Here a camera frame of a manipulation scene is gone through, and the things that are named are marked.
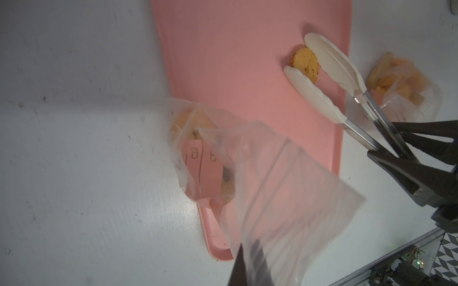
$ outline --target white table surface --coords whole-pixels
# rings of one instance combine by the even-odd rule
[[[413,59],[444,91],[438,120],[458,117],[458,16],[446,2],[355,0],[350,52],[363,76],[388,50]],[[233,262],[208,254],[169,160],[148,0],[2,1],[0,80],[2,285],[227,283]],[[367,202],[302,285],[328,285],[435,227],[432,208],[343,140],[341,178]]]

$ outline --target pink label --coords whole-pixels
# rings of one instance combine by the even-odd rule
[[[371,89],[371,95],[372,95],[372,97],[379,97],[379,96],[383,97],[383,94],[381,94],[378,91],[375,91],[373,89]]]
[[[202,140],[186,140],[182,156],[196,184],[193,194],[191,182],[188,182],[186,195],[194,200],[220,196],[223,163],[212,152],[210,145]]]

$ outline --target black and white patterned surface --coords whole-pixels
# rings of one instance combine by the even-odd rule
[[[458,283],[458,234],[445,234],[431,270],[434,274]]]

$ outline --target plastic bag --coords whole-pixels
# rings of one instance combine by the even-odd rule
[[[212,209],[234,257],[242,243],[248,285],[299,285],[317,254],[347,227],[363,197],[261,122],[198,103],[176,104],[180,114],[174,111],[171,156],[186,195]],[[201,167],[199,177],[189,169],[189,151],[183,148],[197,145],[189,138],[215,156],[216,179]],[[234,180],[235,188],[207,189],[204,180],[215,181],[213,186],[225,181],[225,168],[230,174],[225,179]]]
[[[409,59],[387,53],[372,70],[367,87],[393,122],[431,122],[439,113],[442,91]]]

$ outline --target orange food piece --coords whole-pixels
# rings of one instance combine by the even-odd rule
[[[298,50],[291,61],[291,65],[293,68],[300,70],[300,72],[308,77],[313,83],[318,79],[320,66],[315,53],[312,52],[309,47]]]
[[[366,85],[369,89],[375,89],[378,79],[391,68],[393,63],[393,53],[388,52],[375,66],[367,78]]]
[[[393,59],[393,65],[403,65],[406,63],[411,62],[409,59],[401,59],[401,58],[394,58]]]
[[[404,97],[405,99],[410,99],[412,89],[410,88],[410,86],[407,83],[400,82],[398,83],[398,86],[396,87],[396,93]]]
[[[378,82],[378,86],[390,86],[398,80],[398,77],[395,75],[384,75]]]
[[[375,92],[372,94],[372,97],[374,98],[375,102],[378,105],[383,104],[383,97],[385,96],[385,93],[387,92],[386,88],[377,86],[375,88]]]
[[[170,128],[172,139],[178,136],[178,133],[184,128],[186,122],[189,122],[189,127],[186,128],[184,137],[188,140],[202,140],[198,127],[202,128],[216,128],[213,121],[200,111],[185,111],[178,116]]]
[[[420,106],[423,102],[425,102],[425,97],[417,92],[413,92],[410,96],[410,102],[412,102],[416,106]]]
[[[407,83],[414,92],[424,92],[429,87],[428,80],[418,69],[413,77],[407,79]]]

